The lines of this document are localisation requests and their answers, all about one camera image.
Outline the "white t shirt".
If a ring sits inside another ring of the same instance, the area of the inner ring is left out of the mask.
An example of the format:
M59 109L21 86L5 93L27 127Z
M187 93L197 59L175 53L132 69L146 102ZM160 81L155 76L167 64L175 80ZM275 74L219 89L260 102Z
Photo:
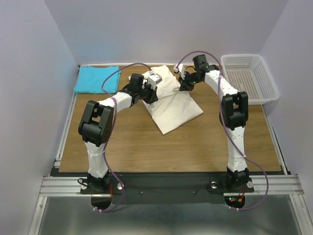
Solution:
M162 134L165 135L203 114L203 110L189 92L179 90L180 83L166 65L152 67L152 71L162 78L157 84L158 101L143 104Z

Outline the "white plastic basket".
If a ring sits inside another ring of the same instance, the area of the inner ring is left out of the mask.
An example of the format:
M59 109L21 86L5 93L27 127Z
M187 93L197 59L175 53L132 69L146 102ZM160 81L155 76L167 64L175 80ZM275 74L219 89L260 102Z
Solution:
M221 65L225 79L238 91L247 93L249 105L278 100L279 92L262 56L223 55Z

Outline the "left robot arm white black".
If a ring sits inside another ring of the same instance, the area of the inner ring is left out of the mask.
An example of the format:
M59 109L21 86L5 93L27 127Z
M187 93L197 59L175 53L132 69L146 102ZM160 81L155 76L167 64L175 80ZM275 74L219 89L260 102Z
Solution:
M159 74L151 73L148 77L132 74L129 84L110 98L102 101L90 100L83 112L78 133L87 148L89 169L87 181L79 183L98 193L109 187L109 167L104 159L108 140L118 112L130 108L143 100L147 104L158 101L157 85L162 81Z

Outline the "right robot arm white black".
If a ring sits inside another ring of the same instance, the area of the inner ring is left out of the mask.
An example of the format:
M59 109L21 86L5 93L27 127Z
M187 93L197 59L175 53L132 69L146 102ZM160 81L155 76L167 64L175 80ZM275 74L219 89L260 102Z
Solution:
M204 54L195 56L193 63L193 73L185 70L182 61L174 65L174 72L179 74L179 90L192 91L196 84L204 82L218 95L219 119L227 135L228 144L225 185L228 190L236 191L249 181L244 148L248 95L230 85L224 78L221 65L210 65Z

